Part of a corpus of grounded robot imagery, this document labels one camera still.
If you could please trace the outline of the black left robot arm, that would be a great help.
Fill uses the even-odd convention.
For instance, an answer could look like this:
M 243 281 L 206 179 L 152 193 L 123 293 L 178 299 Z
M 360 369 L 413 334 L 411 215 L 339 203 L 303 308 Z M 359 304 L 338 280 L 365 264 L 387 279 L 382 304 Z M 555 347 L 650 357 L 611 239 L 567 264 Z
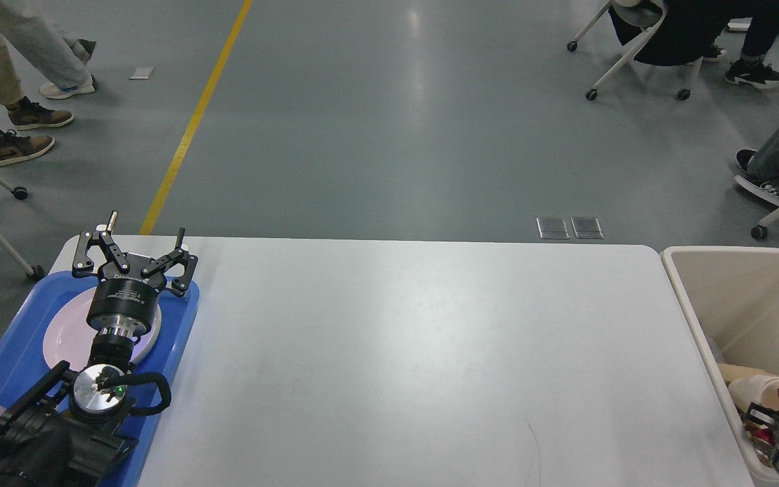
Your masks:
M 139 444 L 122 425 L 171 404 L 169 379 L 137 372 L 134 348 L 154 328 L 165 291 L 188 295 L 198 259 L 185 228 L 158 258 L 123 252 L 112 237 L 117 216 L 75 248 L 73 277 L 98 281 L 85 320 L 95 332 L 89 357 L 77 370 L 60 361 L 0 416 L 0 486 L 97 486 Z

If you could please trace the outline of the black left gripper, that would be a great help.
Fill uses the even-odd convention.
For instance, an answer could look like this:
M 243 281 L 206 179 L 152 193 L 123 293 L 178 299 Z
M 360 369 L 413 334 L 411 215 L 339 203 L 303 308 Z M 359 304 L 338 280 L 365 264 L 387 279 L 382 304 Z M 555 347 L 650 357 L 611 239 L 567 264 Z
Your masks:
M 112 210 L 105 224 L 78 234 L 72 277 L 99 281 L 87 315 L 92 329 L 100 335 L 140 337 L 154 327 L 160 293 L 169 291 L 176 297 L 188 293 L 198 257 L 183 243 L 186 230 L 180 228 L 174 249 L 149 259 L 140 276 L 134 274 L 126 252 L 112 237 L 117 219 L 117 210 Z

